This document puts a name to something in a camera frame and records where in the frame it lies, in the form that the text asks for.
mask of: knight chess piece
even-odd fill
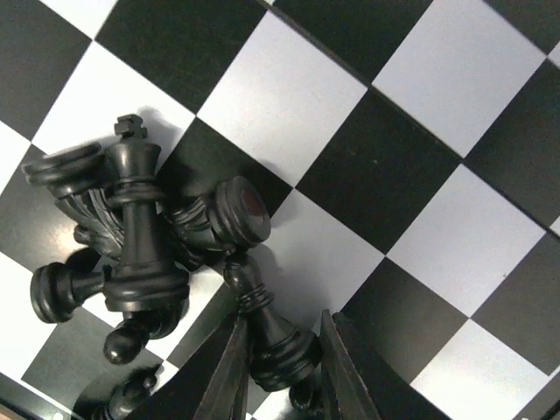
[[[241,176],[222,182],[190,206],[168,212],[177,237],[193,249],[249,249],[270,236],[270,216],[258,191]]]
[[[149,340],[166,337],[175,330],[183,305],[166,306],[151,311],[125,312],[124,320],[105,339],[103,354],[114,365],[133,361]]]
[[[239,313],[247,318],[253,341],[249,372],[267,392],[286,389],[311,375],[321,361],[319,337],[281,317],[271,305],[254,258],[236,252],[224,264],[224,280],[234,291]]]
[[[122,138],[106,154],[118,175],[109,204],[122,208],[124,242],[103,288],[105,305],[113,312],[177,305],[188,298],[188,273],[175,265],[158,222],[156,202],[165,198],[154,175],[161,148],[144,140],[147,130],[139,116],[122,116],[118,122],[115,133]]]

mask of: black pawn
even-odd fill
[[[117,388],[109,402],[96,409],[90,420],[123,420],[150,397],[157,383],[154,374],[133,378]]]
[[[237,295],[239,312],[247,317],[253,338],[249,372],[265,391],[274,392],[301,382],[320,363],[319,338],[281,317],[271,303],[255,259],[244,253],[226,258],[224,279]]]
[[[105,304],[113,312],[138,312],[177,305],[188,298],[188,273],[175,265],[161,228],[156,201],[165,198],[154,175],[161,148],[146,143],[146,128],[137,115],[118,118],[119,143],[106,150],[119,179],[109,204],[122,207],[124,244],[119,264],[104,286]]]
[[[132,362],[149,340],[162,339],[175,329],[182,309],[182,305],[175,305],[152,311],[125,312],[124,321],[105,339],[105,358],[114,365]]]
[[[31,278],[31,305],[38,318],[49,324],[68,321],[74,310],[102,291],[104,272],[87,272],[52,262],[35,270]]]

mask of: white square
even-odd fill
[[[37,318],[29,287],[32,273],[0,252],[0,372],[20,379],[55,328]]]
[[[469,319],[411,386],[453,420],[511,420],[547,381]]]
[[[194,119],[191,111],[94,42],[52,105],[33,144],[49,154],[91,140],[109,144],[117,139],[116,118],[133,113],[143,118],[149,139],[162,147],[157,168]]]
[[[560,216],[558,216],[558,219],[556,219],[556,221],[552,223],[552,226],[550,228],[560,235]]]
[[[290,418],[295,410],[290,403],[290,389],[271,392],[255,411],[256,420],[284,420]]]
[[[324,309],[340,311],[383,259],[297,190],[274,214],[270,238],[250,253],[276,295],[275,307],[310,328]]]
[[[373,84],[464,157],[544,59],[482,0],[435,0]]]
[[[179,368],[173,366],[169,361],[164,360],[156,372],[157,384],[153,392],[158,392],[175,374]]]
[[[0,153],[0,194],[2,194],[14,171],[19,171],[21,159],[31,143],[1,121],[0,138],[3,144],[2,153]]]
[[[97,265],[95,265],[94,271],[103,270],[104,265],[113,267],[115,264],[116,263],[107,256],[102,256]],[[97,318],[105,321],[113,328],[123,321],[123,314],[121,312],[111,312],[107,310],[107,306],[105,306],[105,296],[102,293],[93,295],[86,300],[81,307],[93,313]]]
[[[295,186],[365,93],[267,12],[198,117]]]
[[[560,42],[556,44],[554,49],[549,54],[549,60],[552,61],[558,68],[560,68]]]
[[[95,38],[116,0],[40,0],[91,39]]]
[[[388,257],[471,316],[543,235],[460,165]]]

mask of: chess piece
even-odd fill
[[[117,259],[123,230],[102,188],[104,153],[100,143],[86,143],[22,165],[27,182],[46,186],[55,206],[78,225],[74,239],[99,254]]]
[[[256,260],[233,253],[226,257],[223,275],[237,296],[240,314],[248,320],[254,342],[249,372],[257,385],[273,392],[312,374],[322,357],[319,338],[277,314],[271,305],[274,295],[265,289]]]
[[[29,184],[46,186],[55,198],[62,199],[98,186],[102,163],[102,146],[93,142],[45,155],[22,165],[22,171]]]
[[[40,320],[48,324],[68,321],[74,310],[102,291],[105,270],[77,269],[70,257],[67,263],[52,262],[39,267],[31,278],[31,305]]]
[[[253,248],[270,236],[270,216],[258,191],[244,177],[218,184],[212,193],[167,215],[177,237],[190,248]]]
[[[97,408],[90,420],[123,420],[150,397],[157,383],[154,374],[137,375],[117,388],[109,402]]]
[[[178,305],[188,298],[188,273],[179,269],[158,222],[156,201],[165,198],[154,176],[161,148],[144,141],[146,128],[137,115],[118,118],[122,138],[106,149],[118,180],[109,199],[122,208],[121,259],[105,283],[105,305],[113,312],[138,312]]]
[[[180,321],[183,305],[166,306],[151,311],[125,312],[124,321],[105,339],[103,354],[114,365],[132,362],[149,340],[166,337]]]
[[[342,313],[323,311],[321,388],[332,420],[450,420],[364,342]]]
[[[127,420],[245,420],[248,358],[247,321],[230,314]]]

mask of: carved wooden chess piece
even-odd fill
[[[248,321],[254,343],[249,372],[256,384],[273,392],[309,376],[321,361],[319,338],[275,311],[271,305],[274,295],[264,287],[256,260],[241,252],[229,255],[224,280],[237,296],[240,314]]]
[[[102,291],[107,273],[78,269],[77,264],[72,263],[73,256],[66,263],[52,262],[33,272],[31,305],[43,322],[58,324],[68,321],[76,308]]]
[[[249,249],[270,236],[270,216],[257,190],[241,176],[222,182],[167,219],[177,237],[193,249]]]
[[[118,121],[115,133],[122,139],[106,153],[118,174],[109,204],[122,208],[124,244],[103,288],[105,305],[115,312],[178,305],[188,298],[188,273],[175,265],[158,222],[156,201],[165,198],[154,175],[161,148],[144,141],[147,130],[139,116],[126,115]]]

